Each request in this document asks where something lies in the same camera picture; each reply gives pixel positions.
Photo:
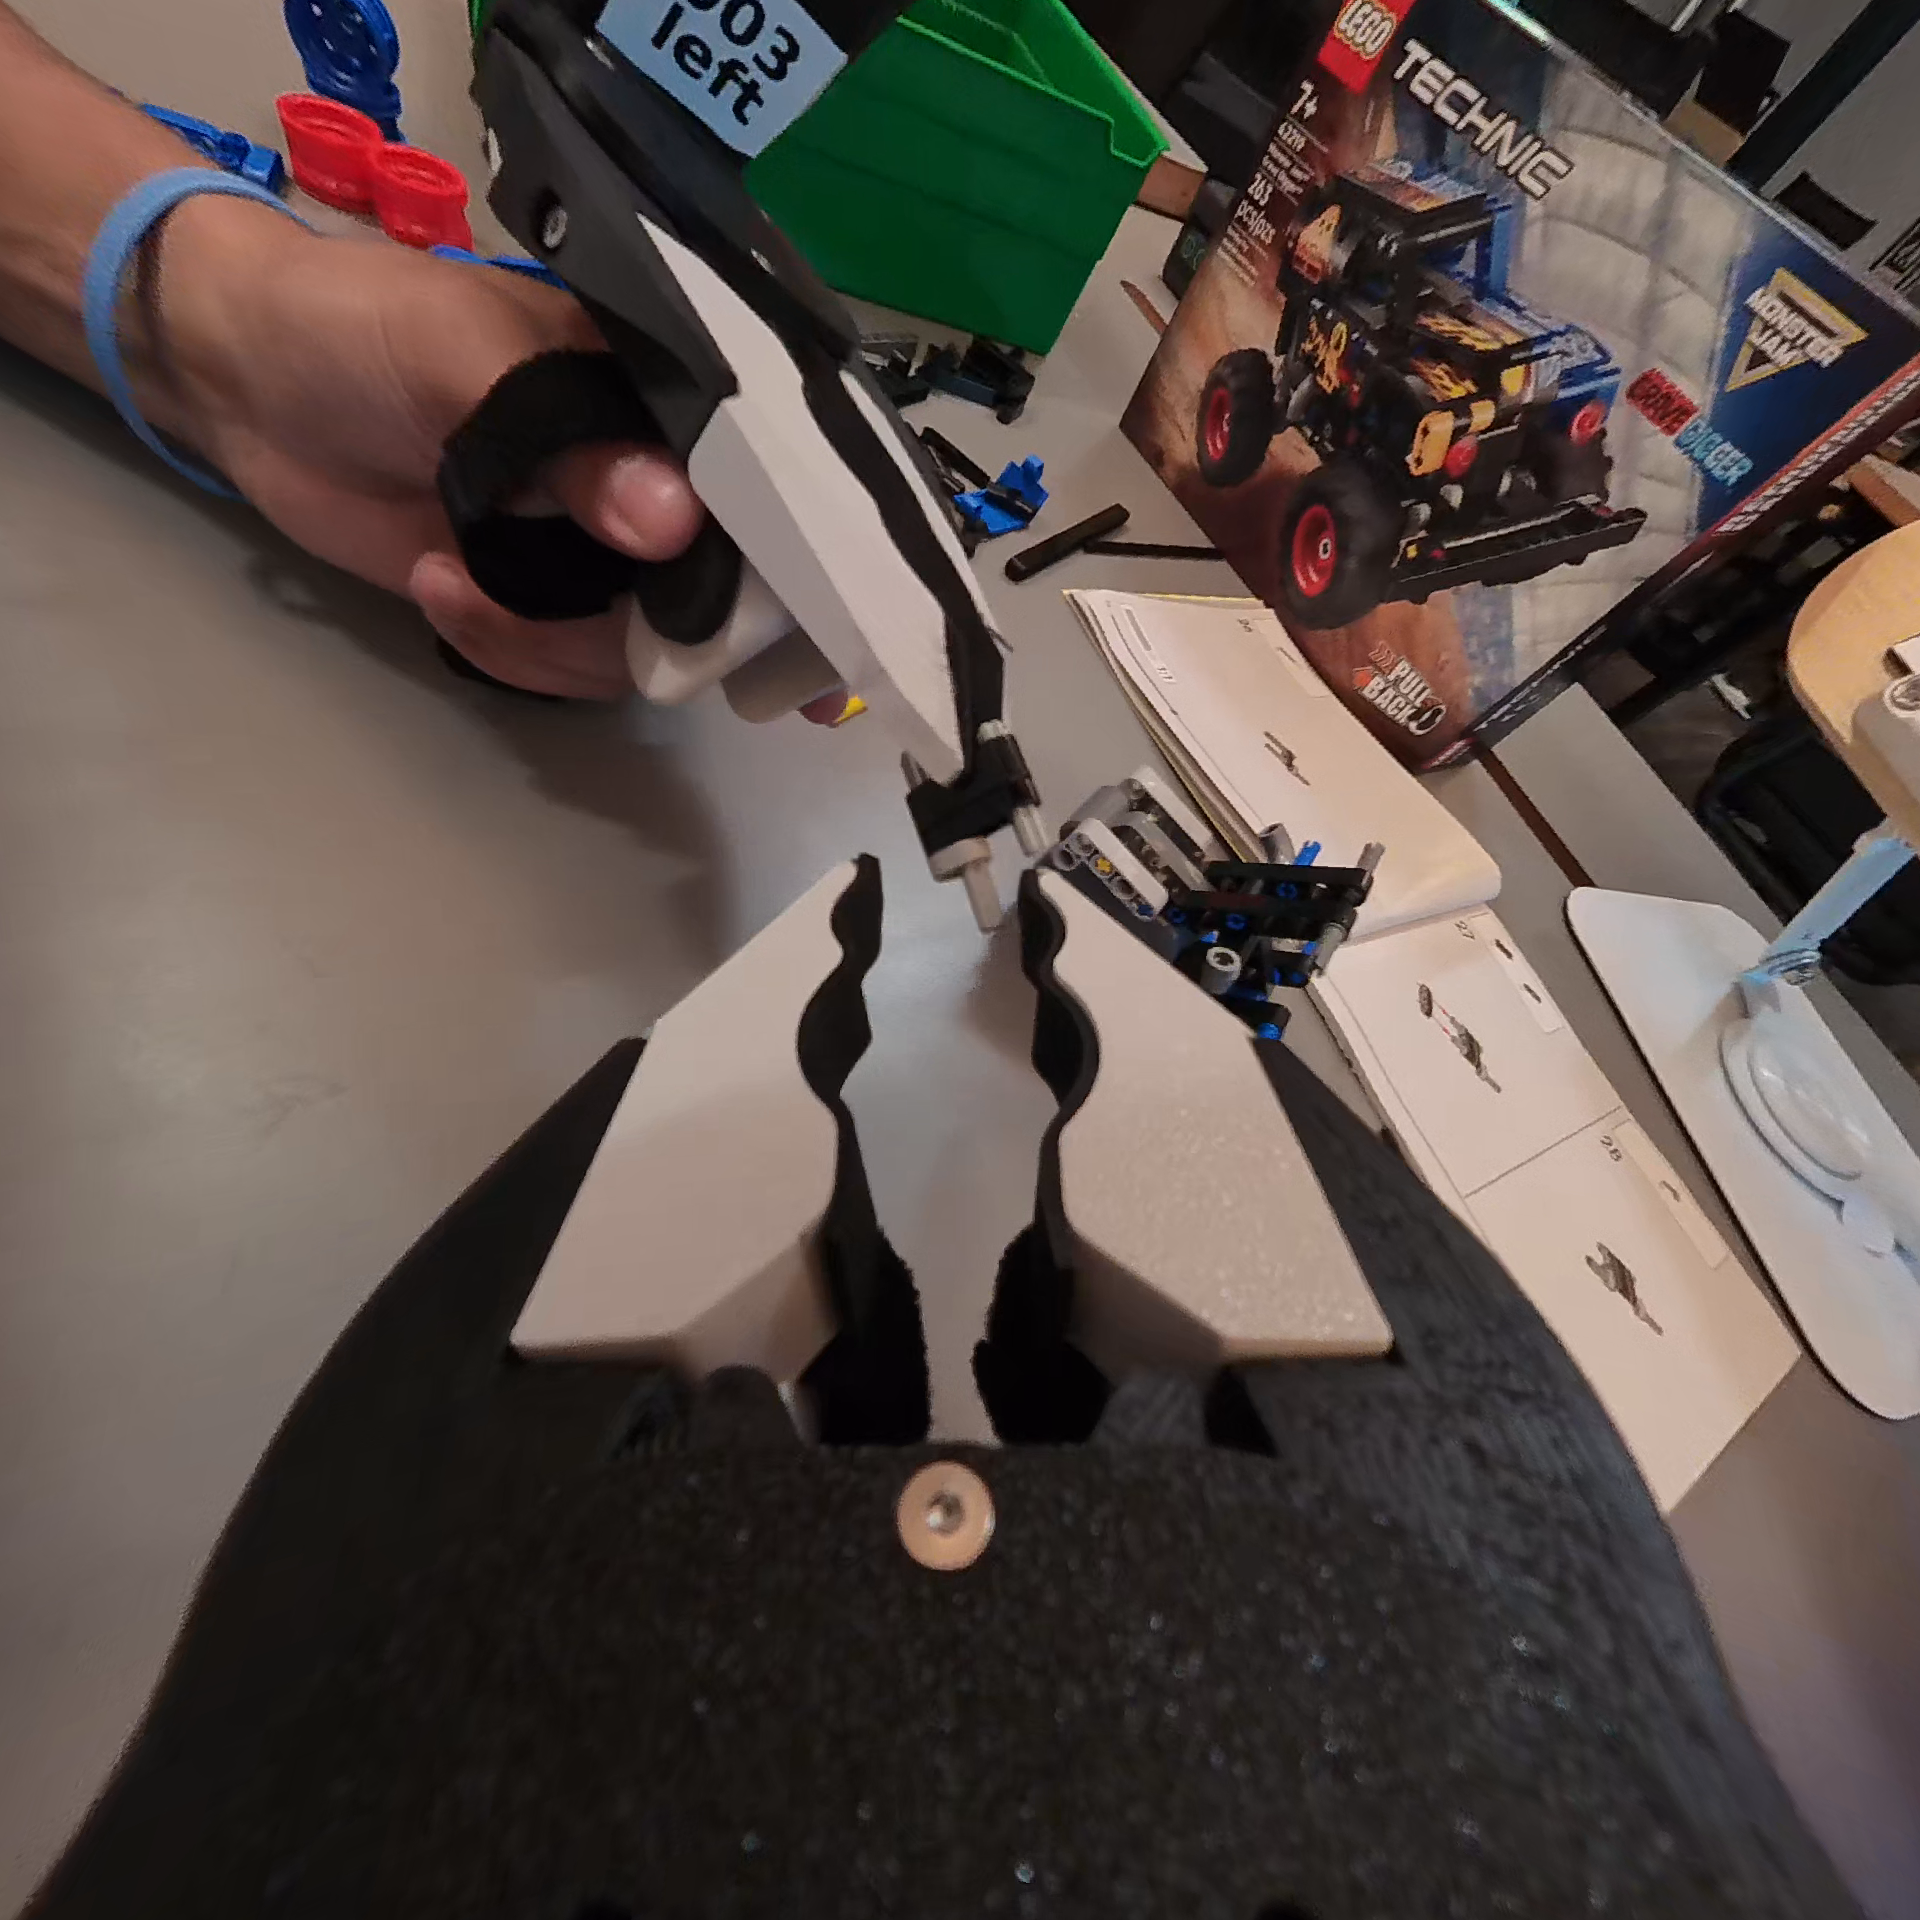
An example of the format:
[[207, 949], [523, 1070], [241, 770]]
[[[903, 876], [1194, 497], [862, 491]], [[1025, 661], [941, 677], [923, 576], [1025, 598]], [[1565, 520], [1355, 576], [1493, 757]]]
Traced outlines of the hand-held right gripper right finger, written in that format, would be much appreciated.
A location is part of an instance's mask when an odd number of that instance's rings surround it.
[[1018, 878], [1034, 984], [1041, 1231], [1071, 1346], [1111, 1386], [1240, 1363], [1379, 1363], [1392, 1331], [1261, 1043], [1053, 870]]

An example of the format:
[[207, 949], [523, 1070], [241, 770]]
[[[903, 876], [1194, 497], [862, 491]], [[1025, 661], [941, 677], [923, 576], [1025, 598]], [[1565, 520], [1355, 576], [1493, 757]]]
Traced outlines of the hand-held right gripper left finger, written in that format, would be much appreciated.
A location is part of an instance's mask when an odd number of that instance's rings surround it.
[[752, 1367], [798, 1395], [843, 1331], [826, 1226], [862, 1187], [843, 1093], [881, 909], [881, 855], [836, 865], [648, 1029], [510, 1331], [523, 1363]]

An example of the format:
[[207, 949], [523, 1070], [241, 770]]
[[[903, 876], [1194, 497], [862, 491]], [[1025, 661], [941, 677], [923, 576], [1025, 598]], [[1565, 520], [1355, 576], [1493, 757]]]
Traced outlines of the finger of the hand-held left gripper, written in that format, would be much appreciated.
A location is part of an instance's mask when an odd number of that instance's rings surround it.
[[935, 774], [972, 770], [979, 725], [1001, 719], [1001, 661], [951, 661], [945, 610], [892, 542], [875, 495], [836, 436], [836, 368], [805, 376], [785, 344], [688, 242], [641, 219], [641, 235], [696, 306], [739, 392], [715, 401], [682, 457], [712, 520], [741, 554], [739, 610], [723, 636], [670, 645], [632, 612], [632, 689], [688, 704], [775, 645], [775, 610], [832, 661], [895, 742]]
[[925, 586], [951, 625], [951, 661], [989, 665], [1010, 655], [998, 616], [979, 586], [961, 508], [945, 491], [941, 463], [913, 436], [903, 407], [881, 392], [866, 364], [836, 368], [836, 436], [845, 437], [845, 469], [875, 495], [903, 562]]

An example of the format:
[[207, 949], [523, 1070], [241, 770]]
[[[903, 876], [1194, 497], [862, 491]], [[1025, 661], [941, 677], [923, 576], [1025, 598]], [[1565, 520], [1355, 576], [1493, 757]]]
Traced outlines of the black lego connector grey axles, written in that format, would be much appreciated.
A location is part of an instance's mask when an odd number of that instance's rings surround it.
[[992, 837], [1010, 831], [1025, 855], [1053, 844], [1041, 817], [1041, 786], [1010, 719], [979, 725], [979, 755], [961, 780], [935, 780], [913, 755], [903, 755], [906, 813], [918, 823], [925, 876], [961, 884], [972, 925], [992, 933], [1001, 925], [992, 878]]

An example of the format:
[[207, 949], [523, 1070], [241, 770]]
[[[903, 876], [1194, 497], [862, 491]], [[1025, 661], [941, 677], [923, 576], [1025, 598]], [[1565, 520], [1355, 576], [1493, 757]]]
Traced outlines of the partly built lego truck chassis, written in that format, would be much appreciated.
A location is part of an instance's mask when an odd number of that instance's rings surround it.
[[1261, 855], [1233, 855], [1160, 774], [1133, 770], [1071, 813], [1048, 865], [1261, 1043], [1280, 1043], [1293, 994], [1355, 933], [1385, 842], [1350, 870], [1317, 865], [1317, 842], [1293, 844], [1288, 831], [1264, 831]]

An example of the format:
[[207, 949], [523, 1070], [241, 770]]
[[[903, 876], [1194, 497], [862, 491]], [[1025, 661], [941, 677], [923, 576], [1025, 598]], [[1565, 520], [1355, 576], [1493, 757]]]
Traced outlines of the pile of lego beams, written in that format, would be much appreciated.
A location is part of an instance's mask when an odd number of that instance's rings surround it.
[[[1025, 350], [1001, 350], [989, 337], [972, 337], [961, 350], [923, 344], [923, 337], [856, 337], [845, 364], [866, 364], [881, 392], [903, 407], [906, 424], [935, 398], [979, 407], [992, 424], [1018, 424], [1034, 398], [1034, 381], [1041, 381], [1041, 368], [1028, 364]], [[925, 457], [941, 463], [951, 497], [998, 475], [941, 428], [935, 428]]]

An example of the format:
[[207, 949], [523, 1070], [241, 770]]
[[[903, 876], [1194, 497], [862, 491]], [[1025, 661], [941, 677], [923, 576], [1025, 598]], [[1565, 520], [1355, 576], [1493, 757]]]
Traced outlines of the long black lego bar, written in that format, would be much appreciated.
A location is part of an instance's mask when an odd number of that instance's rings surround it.
[[1010, 554], [1001, 583], [1025, 586], [1025, 583], [1048, 576], [1053, 562], [1071, 562], [1071, 558], [1092, 554], [1098, 542], [1118, 538], [1125, 525], [1128, 525], [1128, 505], [1105, 505], [1105, 508]]

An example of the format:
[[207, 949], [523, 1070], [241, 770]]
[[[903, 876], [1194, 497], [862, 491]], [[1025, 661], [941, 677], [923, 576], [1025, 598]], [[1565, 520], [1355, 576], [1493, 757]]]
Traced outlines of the blue lego wheel hub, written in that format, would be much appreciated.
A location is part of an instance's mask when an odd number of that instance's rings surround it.
[[399, 139], [399, 36], [378, 0], [282, 0], [282, 29], [299, 49], [302, 87]]

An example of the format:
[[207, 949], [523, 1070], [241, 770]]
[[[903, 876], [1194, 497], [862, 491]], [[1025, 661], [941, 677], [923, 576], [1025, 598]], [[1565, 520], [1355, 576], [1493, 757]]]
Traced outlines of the lego set box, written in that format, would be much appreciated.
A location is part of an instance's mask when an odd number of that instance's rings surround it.
[[1408, 770], [1917, 419], [1917, 306], [1511, 4], [1317, 4], [1128, 444]]

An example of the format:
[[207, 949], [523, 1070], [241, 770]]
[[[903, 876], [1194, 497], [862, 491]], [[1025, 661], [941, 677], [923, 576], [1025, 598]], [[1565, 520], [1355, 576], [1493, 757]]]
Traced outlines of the person's left hand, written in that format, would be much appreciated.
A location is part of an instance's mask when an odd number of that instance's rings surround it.
[[164, 252], [181, 436], [302, 554], [399, 589], [483, 677], [631, 701], [623, 612], [529, 625], [487, 600], [439, 505], [439, 450], [544, 354], [601, 354], [584, 307], [524, 276], [273, 224], [241, 252]]

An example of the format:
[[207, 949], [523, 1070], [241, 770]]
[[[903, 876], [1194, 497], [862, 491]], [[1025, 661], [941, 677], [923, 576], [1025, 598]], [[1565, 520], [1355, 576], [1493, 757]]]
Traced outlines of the green plastic bin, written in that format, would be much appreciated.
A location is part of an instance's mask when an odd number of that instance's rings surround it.
[[1165, 134], [1058, 0], [923, 0], [747, 162], [813, 276], [1048, 354]]

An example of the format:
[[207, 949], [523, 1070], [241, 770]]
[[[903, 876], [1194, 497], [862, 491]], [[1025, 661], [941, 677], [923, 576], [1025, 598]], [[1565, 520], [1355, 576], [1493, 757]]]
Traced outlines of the white instruction booklet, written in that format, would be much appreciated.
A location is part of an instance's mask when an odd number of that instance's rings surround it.
[[1429, 1187], [1565, 1346], [1661, 1511], [1798, 1367], [1786, 1320], [1495, 919], [1500, 870], [1249, 598], [1064, 589], [1233, 850], [1385, 844], [1305, 996]]

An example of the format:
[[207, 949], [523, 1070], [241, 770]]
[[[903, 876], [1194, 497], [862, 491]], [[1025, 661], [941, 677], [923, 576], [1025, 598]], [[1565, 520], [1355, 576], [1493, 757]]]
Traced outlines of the white document stand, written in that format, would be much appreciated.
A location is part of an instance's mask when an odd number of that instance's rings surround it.
[[1763, 936], [1725, 904], [1573, 892], [1565, 929], [1815, 1367], [1920, 1412], [1920, 1158], [1809, 996], [1822, 945], [1917, 844], [1879, 823]]

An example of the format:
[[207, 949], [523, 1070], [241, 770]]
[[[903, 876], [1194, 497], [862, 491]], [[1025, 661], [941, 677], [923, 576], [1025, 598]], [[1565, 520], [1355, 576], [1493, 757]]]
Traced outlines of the blue wristband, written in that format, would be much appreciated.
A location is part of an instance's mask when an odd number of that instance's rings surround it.
[[132, 428], [134, 444], [148, 444], [173, 475], [194, 484], [212, 497], [241, 497], [241, 491], [212, 470], [184, 463], [143, 414], [134, 392], [132, 392], [132, 368], [125, 368], [125, 344], [118, 344], [118, 298], [132, 285], [132, 264], [143, 254], [143, 242], [164, 229], [167, 210], [181, 210], [184, 201], [247, 201], [265, 210], [294, 219], [302, 235], [316, 235], [307, 219], [299, 219], [294, 205], [282, 205], [265, 184], [220, 174], [220, 170], [164, 170], [151, 181], [134, 181], [104, 219], [86, 264], [81, 264], [81, 344], [94, 359], [94, 376], [104, 381], [111, 407], [118, 414], [118, 424]]

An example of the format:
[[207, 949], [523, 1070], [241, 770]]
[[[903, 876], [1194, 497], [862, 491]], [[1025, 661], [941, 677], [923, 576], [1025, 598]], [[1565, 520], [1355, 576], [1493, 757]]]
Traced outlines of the laminated instruction sheet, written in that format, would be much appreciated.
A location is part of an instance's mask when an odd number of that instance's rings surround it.
[[1879, 683], [1855, 704], [1855, 747], [1869, 757], [1869, 792], [1891, 792], [1898, 837], [1920, 844], [1920, 636], [1890, 645]]

